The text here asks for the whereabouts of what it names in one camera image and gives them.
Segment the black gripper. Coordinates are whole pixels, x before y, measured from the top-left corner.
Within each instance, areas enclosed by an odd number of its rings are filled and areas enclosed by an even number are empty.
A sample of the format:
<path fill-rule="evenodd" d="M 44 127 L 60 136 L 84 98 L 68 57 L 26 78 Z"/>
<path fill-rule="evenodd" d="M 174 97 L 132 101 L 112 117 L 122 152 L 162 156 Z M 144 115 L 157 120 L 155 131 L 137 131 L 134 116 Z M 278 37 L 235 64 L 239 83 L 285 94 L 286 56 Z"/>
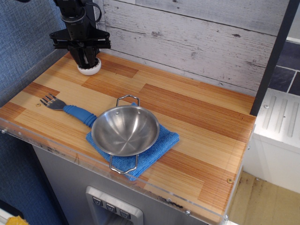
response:
<path fill-rule="evenodd" d="M 76 64 L 81 68 L 93 68 L 99 60 L 96 57 L 99 49 L 110 49 L 110 34 L 96 29 L 90 21 L 65 21 L 66 28 L 50 33 L 53 46 L 57 49 L 68 49 Z"/>

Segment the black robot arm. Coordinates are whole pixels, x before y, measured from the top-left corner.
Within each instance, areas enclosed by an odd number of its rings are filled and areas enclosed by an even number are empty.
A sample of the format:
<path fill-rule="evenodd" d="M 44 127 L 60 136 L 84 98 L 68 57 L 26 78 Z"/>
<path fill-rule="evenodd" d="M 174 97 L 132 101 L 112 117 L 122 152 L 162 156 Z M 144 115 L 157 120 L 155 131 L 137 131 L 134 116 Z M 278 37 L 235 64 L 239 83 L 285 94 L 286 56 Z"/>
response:
<path fill-rule="evenodd" d="M 111 48 L 110 34 L 96 28 L 102 12 L 96 19 L 94 8 L 100 9 L 99 5 L 91 0 L 56 0 L 55 4 L 66 28 L 50 34 L 54 48 L 67 49 L 82 70 L 99 66 L 99 49 Z"/>

